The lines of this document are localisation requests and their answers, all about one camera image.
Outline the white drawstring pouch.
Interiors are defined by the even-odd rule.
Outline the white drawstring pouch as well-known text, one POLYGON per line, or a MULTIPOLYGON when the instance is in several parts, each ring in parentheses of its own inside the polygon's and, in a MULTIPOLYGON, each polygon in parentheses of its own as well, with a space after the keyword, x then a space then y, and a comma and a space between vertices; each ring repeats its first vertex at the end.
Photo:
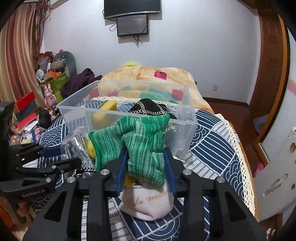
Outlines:
POLYGON ((119 196, 119 209, 144 221, 165 217, 173 209, 174 203, 167 181, 161 185, 144 181, 142 185, 143 187, 124 186, 119 196))

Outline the blue white patterned tablecloth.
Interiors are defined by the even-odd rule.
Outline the blue white patterned tablecloth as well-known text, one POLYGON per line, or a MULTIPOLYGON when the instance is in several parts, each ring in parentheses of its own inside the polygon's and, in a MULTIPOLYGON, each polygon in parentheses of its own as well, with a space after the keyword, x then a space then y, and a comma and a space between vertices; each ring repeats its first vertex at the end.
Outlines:
MULTIPOLYGON (((98 108, 103 101, 87 100, 77 104, 77 107, 98 108)), ((184 166, 197 173, 200 177, 215 179, 224 177, 234 188, 238 196, 246 201, 245 177, 241 173, 240 159, 231 141, 229 128, 221 118, 208 111, 195 109, 198 125, 193 140, 186 154, 184 166)), ((39 144, 45 147, 56 147, 69 134, 62 117, 58 118, 39 139, 39 144)), ((61 155, 41 157, 26 167, 46 168, 50 164, 61 161, 61 155)), ((33 201, 33 209, 38 212, 52 195, 37 198, 33 201)), ((210 240, 210 219, 208 197, 204 201, 204 237, 210 240)), ((119 210, 119 198, 108 201, 111 216, 111 231, 113 240, 177 240, 180 224, 183 221, 183 199, 175 199, 173 209, 163 218, 154 221, 143 221, 119 210)), ((87 199, 83 202, 81 240, 86 240, 87 199)))

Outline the black chain purse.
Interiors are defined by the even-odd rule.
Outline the black chain purse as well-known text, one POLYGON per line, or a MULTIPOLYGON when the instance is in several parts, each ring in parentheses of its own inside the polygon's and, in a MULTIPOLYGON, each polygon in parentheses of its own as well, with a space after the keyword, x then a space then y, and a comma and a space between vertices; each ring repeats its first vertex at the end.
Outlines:
POLYGON ((133 114, 148 115, 148 118, 141 118, 140 121, 152 133, 177 132, 176 125, 169 123, 169 118, 174 120, 177 118, 168 111, 164 104, 156 103, 149 98, 144 98, 137 101, 128 112, 133 114))

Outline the floral patterned cloth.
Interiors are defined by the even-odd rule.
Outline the floral patterned cloth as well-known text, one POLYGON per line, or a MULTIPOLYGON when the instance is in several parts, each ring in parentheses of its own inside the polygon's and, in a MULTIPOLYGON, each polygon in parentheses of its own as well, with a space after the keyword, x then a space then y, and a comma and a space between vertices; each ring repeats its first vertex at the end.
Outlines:
POLYGON ((133 186, 143 187, 143 185, 141 183, 141 180, 138 179, 138 178, 133 177, 130 174, 126 174, 124 186, 126 186, 126 187, 133 187, 133 186))

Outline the yellow sponge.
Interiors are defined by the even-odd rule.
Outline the yellow sponge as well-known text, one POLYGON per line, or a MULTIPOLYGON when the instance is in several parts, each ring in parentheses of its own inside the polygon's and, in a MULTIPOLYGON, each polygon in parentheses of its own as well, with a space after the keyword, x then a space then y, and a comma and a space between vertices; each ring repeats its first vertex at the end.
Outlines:
MULTIPOLYGON (((117 111, 117 102, 115 100, 108 100, 100 106, 99 110, 117 111)), ((113 114, 100 112, 94 112, 91 119, 96 130, 106 128, 116 121, 116 117, 113 114)))

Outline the dark purple blanket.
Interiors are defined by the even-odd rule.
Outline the dark purple blanket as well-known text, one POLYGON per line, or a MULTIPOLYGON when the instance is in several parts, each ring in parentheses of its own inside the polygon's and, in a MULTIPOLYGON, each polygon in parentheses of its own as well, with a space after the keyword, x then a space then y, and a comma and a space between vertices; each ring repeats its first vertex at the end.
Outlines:
POLYGON ((102 75, 95 76, 94 72, 90 68, 86 68, 80 74, 73 76, 65 82, 60 90, 61 96, 63 98, 67 98, 87 85, 101 80, 102 77, 102 75))

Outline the striped red gold curtain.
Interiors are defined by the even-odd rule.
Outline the striped red gold curtain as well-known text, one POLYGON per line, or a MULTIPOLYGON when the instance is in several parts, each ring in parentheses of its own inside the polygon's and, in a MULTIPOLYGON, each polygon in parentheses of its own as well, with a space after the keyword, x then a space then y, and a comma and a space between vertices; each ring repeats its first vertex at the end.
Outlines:
POLYGON ((44 96, 36 78, 47 1, 20 4, 1 30, 1 101, 17 101, 33 92, 38 106, 44 96))

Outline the grey green plush toy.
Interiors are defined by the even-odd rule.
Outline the grey green plush toy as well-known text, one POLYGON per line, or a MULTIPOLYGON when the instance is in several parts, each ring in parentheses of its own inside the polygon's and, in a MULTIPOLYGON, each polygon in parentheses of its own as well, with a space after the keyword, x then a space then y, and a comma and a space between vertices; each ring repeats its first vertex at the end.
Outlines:
POLYGON ((68 51, 62 51, 53 57, 51 69, 58 72, 64 72, 71 79, 77 75, 76 62, 74 55, 68 51))

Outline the green cardboard box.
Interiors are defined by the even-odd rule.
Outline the green cardboard box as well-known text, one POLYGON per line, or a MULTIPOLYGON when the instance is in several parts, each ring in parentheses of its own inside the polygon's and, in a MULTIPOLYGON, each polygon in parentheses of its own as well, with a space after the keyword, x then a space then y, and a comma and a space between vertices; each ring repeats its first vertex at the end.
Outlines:
POLYGON ((62 86, 69 80, 69 78, 66 76, 65 73, 54 77, 54 78, 50 78, 47 81, 44 81, 42 83, 40 83, 40 87, 42 89, 42 91, 44 91, 44 86, 50 84, 51 85, 51 89, 53 91, 53 94, 56 96, 58 103, 61 102, 63 100, 63 97, 61 95, 61 88, 62 86))

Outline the small wall monitor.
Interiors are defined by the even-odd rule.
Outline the small wall monitor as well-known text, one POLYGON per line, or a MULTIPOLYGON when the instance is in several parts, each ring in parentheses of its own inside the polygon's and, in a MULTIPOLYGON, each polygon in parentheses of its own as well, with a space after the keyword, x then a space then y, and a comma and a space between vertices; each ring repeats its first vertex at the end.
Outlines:
POLYGON ((148 15, 130 15, 117 18, 117 36, 147 35, 149 33, 148 15))

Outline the wooden door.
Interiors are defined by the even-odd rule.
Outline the wooden door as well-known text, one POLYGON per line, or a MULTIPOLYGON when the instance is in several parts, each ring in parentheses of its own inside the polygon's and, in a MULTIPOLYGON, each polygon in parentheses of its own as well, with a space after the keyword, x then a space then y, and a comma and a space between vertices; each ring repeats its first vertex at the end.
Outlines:
POLYGON ((267 116, 254 143, 262 142, 280 109, 290 66, 287 27, 273 9, 258 9, 260 23, 260 60, 254 92, 249 105, 253 118, 267 116))

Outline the white suitcase with stickers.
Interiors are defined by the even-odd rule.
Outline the white suitcase with stickers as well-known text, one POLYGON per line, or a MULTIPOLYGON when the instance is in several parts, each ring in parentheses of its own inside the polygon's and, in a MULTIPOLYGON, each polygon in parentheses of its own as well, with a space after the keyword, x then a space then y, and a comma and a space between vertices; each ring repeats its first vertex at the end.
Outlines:
POLYGON ((257 218, 266 220, 295 202, 295 128, 279 151, 254 178, 257 218))

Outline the yellow plush item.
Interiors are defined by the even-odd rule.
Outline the yellow plush item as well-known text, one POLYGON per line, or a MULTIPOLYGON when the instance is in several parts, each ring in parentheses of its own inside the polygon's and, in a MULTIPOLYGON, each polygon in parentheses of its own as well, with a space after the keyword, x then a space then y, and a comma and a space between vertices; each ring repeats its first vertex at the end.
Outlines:
POLYGON ((140 66, 140 64, 137 63, 136 61, 128 61, 123 64, 123 67, 137 67, 137 66, 140 66))

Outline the green knitted cloth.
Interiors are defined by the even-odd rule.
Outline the green knitted cloth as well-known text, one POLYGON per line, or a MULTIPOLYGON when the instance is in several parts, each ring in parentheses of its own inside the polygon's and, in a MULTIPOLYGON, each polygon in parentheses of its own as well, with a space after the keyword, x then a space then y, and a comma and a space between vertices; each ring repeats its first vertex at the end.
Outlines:
POLYGON ((88 134, 95 149, 96 171, 128 151, 128 174, 152 184, 165 181, 164 139, 170 116, 124 116, 115 125, 88 134))

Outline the pink rabbit toy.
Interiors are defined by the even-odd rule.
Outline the pink rabbit toy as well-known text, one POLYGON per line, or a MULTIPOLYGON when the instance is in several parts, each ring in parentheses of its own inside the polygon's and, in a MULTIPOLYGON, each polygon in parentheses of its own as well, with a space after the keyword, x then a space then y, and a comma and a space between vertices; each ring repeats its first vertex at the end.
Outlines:
POLYGON ((47 109, 55 111, 58 101, 49 83, 44 86, 44 97, 47 109))

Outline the red box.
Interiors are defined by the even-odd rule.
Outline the red box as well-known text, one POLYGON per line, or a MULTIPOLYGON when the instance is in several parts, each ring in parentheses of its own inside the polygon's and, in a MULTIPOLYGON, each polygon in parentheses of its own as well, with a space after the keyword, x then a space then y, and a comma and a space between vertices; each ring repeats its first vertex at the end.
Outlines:
POLYGON ((34 92, 30 92, 20 98, 16 103, 14 107, 14 113, 19 113, 23 111, 31 102, 35 100, 35 94, 34 92))

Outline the clear plastic storage box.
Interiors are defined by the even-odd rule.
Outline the clear plastic storage box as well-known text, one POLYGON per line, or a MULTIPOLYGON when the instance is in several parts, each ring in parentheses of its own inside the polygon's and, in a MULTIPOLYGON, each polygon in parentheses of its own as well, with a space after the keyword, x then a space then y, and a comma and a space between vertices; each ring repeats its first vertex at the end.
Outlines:
POLYGON ((95 81, 57 107, 69 132, 84 127, 88 133, 114 125, 124 116, 140 117, 130 109, 144 98, 165 106, 173 115, 167 125, 165 146, 174 156, 184 159, 198 124, 187 85, 136 80, 95 81))

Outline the large wall television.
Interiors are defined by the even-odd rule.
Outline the large wall television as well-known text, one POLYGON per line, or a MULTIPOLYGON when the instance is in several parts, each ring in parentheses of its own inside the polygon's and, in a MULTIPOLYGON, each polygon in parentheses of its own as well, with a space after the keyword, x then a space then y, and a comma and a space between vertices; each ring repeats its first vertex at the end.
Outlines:
POLYGON ((104 18, 115 18, 133 14, 158 14, 161 12, 160 0, 105 0, 104 18))

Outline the orange fleece blanket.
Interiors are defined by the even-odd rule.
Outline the orange fleece blanket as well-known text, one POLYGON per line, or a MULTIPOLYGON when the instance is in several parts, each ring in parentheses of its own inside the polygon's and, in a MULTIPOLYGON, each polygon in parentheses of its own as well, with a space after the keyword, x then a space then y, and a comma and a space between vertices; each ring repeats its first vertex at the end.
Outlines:
POLYGON ((214 113, 199 93, 192 75, 180 68, 123 67, 107 73, 90 88, 84 101, 117 101, 120 105, 148 98, 158 104, 192 105, 214 113))

